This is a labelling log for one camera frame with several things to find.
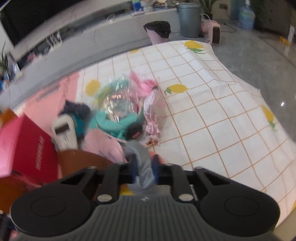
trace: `gray fabric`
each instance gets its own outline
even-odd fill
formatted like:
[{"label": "gray fabric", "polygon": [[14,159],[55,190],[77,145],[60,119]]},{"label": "gray fabric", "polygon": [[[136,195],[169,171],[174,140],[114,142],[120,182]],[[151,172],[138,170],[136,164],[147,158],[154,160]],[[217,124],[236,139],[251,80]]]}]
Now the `gray fabric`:
[{"label": "gray fabric", "polygon": [[152,195],[169,193],[169,186],[160,187],[155,184],[155,177],[151,168],[151,158],[148,149],[139,142],[132,140],[126,143],[125,156],[129,158],[136,155],[139,176],[136,177],[134,184],[129,184],[128,188],[136,195]]}]

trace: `gray trash can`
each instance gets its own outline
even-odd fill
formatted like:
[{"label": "gray trash can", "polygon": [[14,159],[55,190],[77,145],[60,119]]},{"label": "gray trash can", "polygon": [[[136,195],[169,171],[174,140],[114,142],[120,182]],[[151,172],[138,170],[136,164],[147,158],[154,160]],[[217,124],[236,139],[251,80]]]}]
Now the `gray trash can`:
[{"label": "gray trash can", "polygon": [[201,30],[201,6],[198,3],[180,3],[179,12],[181,35],[188,38],[197,38]]}]

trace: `trash can lid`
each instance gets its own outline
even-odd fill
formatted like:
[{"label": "trash can lid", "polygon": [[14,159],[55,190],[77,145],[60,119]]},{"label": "trash can lid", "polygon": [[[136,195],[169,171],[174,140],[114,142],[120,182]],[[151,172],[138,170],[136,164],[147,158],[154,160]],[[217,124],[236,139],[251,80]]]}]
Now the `trash can lid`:
[{"label": "trash can lid", "polygon": [[182,3],[179,4],[179,8],[183,8],[183,9],[200,9],[201,6],[198,3],[182,2]]}]

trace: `pink heater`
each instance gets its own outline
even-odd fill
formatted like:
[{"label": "pink heater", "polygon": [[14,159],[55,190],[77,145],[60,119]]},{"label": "pink heater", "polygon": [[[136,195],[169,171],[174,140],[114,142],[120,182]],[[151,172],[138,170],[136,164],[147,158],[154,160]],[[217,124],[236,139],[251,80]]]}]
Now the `pink heater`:
[{"label": "pink heater", "polygon": [[220,44],[220,24],[216,21],[209,22],[209,44],[219,45]]}]

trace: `silver screw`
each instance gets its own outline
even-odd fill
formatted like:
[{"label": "silver screw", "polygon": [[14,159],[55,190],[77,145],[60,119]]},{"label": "silver screw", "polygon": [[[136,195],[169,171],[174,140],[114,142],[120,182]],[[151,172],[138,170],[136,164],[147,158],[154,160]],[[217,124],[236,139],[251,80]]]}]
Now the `silver screw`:
[{"label": "silver screw", "polygon": [[193,200],[193,196],[191,194],[181,194],[179,199],[183,202],[191,202]]},{"label": "silver screw", "polygon": [[109,202],[112,200],[112,196],[109,194],[102,194],[97,197],[99,202]]}]

